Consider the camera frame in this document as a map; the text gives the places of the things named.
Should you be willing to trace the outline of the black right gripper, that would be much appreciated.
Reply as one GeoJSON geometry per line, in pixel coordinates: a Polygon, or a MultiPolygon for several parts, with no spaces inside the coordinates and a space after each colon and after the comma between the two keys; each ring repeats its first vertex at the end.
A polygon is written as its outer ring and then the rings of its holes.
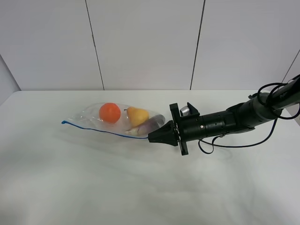
{"type": "Polygon", "coordinates": [[[190,103],[190,115],[181,116],[178,104],[171,104],[172,120],[159,129],[148,134],[150,143],[162,143],[171,146],[180,146],[182,155],[188,155],[187,142],[200,140],[207,137],[225,135],[231,126],[231,113],[221,111],[200,115],[190,103]]]}

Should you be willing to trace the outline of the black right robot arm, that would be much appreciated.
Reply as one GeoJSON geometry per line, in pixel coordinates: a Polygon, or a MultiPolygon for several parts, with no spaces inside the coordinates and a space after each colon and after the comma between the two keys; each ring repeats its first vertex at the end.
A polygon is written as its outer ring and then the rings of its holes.
{"type": "Polygon", "coordinates": [[[286,119],[282,111],[300,103],[300,77],[287,83],[275,82],[262,86],[249,100],[231,106],[225,111],[200,115],[190,103],[181,110],[177,103],[170,105],[172,120],[156,131],[149,133],[151,143],[179,146],[181,154],[188,155],[187,142],[205,138],[214,141],[229,134],[240,134],[256,126],[278,119],[286,119]]]}

